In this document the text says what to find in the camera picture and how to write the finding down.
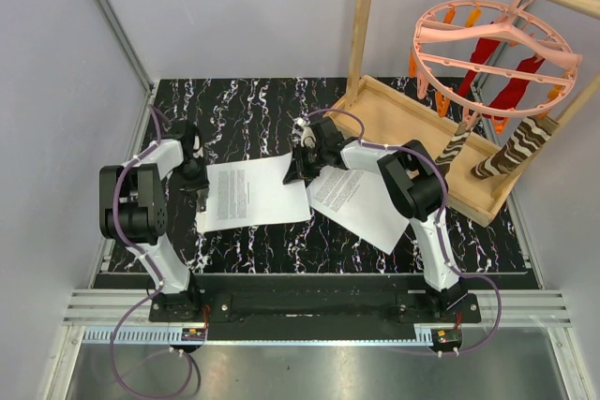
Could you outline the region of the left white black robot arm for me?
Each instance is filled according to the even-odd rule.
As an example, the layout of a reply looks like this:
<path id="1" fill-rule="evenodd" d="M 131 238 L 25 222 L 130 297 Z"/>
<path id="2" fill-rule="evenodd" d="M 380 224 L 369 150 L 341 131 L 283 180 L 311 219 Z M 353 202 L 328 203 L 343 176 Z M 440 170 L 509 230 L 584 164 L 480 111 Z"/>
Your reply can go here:
<path id="1" fill-rule="evenodd" d="M 209 193 L 203 138 L 190 121 L 177 121 L 166 137 L 139 156 L 99 171 L 99 229 L 134 255 L 155 285 L 150 319 L 192 321 L 203 316 L 201 290 L 167 236 L 163 180 L 175 176 L 181 191 L 204 212 Z"/>

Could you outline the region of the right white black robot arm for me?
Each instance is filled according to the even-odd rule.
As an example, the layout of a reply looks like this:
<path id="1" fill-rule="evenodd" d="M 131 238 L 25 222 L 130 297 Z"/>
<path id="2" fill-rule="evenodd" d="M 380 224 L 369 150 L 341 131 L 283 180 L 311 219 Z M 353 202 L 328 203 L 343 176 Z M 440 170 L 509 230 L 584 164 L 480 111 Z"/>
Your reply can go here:
<path id="1" fill-rule="evenodd" d="M 426 310 L 437 321 L 462 316 L 468 291 L 463 286 L 445 225 L 448 186 L 420 141 L 404 145 L 379 144 L 343 136 L 334 121 L 298 118 L 299 142 L 282 183 L 310 182 L 325 167 L 363 170 L 381 177 L 397 212 L 409 221 L 423 261 Z"/>

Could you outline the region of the white clipboard folder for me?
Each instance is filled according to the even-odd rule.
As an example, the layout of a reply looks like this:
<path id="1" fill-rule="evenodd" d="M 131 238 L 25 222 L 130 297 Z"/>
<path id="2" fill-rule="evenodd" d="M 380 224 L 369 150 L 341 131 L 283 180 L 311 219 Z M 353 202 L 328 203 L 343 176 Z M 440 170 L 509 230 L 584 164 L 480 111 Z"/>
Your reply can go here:
<path id="1" fill-rule="evenodd" d="M 207 166 L 207 174 L 210 186 L 206 211 L 196 214 L 197 230 L 202 233 L 213 229 L 218 216 L 218 176 L 212 165 Z"/>

